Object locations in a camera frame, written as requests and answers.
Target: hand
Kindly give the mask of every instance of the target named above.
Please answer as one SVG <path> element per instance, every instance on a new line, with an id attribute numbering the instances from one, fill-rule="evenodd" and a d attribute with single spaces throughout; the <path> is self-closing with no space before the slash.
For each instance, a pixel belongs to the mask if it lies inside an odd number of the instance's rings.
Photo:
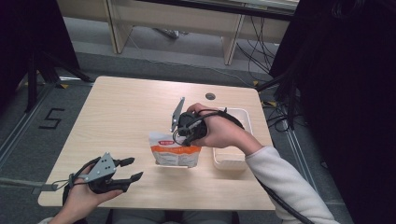
<path id="1" fill-rule="evenodd" d="M 92 166 L 83 170 L 82 174 L 90 172 Z M 84 183 L 81 178 L 75 181 L 77 183 Z M 74 223 L 84 217 L 87 217 L 99 204 L 111 200 L 122 194 L 122 190 L 112 190 L 103 194 L 96 194 L 90 190 L 88 185 L 75 185 L 70 189 L 66 203 L 62 210 L 56 215 L 52 223 Z"/>
<path id="2" fill-rule="evenodd" d="M 187 111 L 198 113 L 205 109 L 217 110 L 216 108 L 195 104 L 191 105 Z M 202 111 L 200 115 L 202 116 L 212 112 L 213 111 Z M 205 123 L 207 126 L 207 135 L 201 139 L 192 141 L 191 143 L 193 145 L 219 148 L 233 146 L 240 148 L 246 155 L 250 155 L 262 148 L 262 144 L 260 144 L 253 135 L 223 117 L 210 116 L 205 118 Z"/>

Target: orange and white package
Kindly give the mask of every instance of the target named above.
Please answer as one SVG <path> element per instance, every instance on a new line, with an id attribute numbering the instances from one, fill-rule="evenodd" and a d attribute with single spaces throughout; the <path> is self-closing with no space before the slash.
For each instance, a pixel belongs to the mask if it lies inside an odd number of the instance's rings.
<path id="1" fill-rule="evenodd" d="M 184 137 L 177 137 L 182 142 Z M 187 166 L 195 167 L 198 164 L 201 147 L 183 147 L 176 143 L 172 134 L 151 132 L 149 144 L 155 161 L 163 166 Z"/>

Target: wooden tabletop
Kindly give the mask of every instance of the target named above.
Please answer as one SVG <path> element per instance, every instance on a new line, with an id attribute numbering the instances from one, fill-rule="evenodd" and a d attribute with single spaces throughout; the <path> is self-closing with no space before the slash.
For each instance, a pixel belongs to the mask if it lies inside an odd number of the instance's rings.
<path id="1" fill-rule="evenodd" d="M 207 100 L 207 93 L 216 95 Z M 145 79 L 99 77 L 56 161 L 47 184 L 66 179 L 83 164 L 110 152 L 113 159 L 134 157 L 119 167 L 114 179 L 144 172 L 120 197 L 103 207 L 195 210 L 274 210 L 268 195 L 249 169 L 221 171 L 213 165 L 212 148 L 203 147 L 194 168 L 155 164 L 149 132 L 170 133 L 171 115 L 180 97 L 189 105 L 243 108 L 264 145 L 272 145 L 258 93 L 253 89 Z M 62 206 L 60 189 L 41 192 L 43 206 Z"/>

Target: white box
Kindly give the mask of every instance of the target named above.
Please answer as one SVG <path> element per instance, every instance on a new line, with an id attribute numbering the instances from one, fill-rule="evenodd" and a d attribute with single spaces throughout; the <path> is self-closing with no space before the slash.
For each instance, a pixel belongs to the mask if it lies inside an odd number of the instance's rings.
<path id="1" fill-rule="evenodd" d="M 227 113 L 238 119 L 247 132 L 253 134 L 248 112 L 241 108 L 227 108 Z M 237 147 L 213 148 L 213 163 L 219 170 L 241 171 L 248 168 L 245 153 Z"/>

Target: red label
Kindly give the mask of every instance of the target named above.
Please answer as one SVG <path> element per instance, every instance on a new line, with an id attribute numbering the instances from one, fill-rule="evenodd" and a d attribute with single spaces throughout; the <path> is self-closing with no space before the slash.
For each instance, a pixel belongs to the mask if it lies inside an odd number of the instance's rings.
<path id="1" fill-rule="evenodd" d="M 158 141 L 158 143 L 162 146 L 169 146 L 169 145 L 173 145 L 175 142 L 174 141 Z"/>

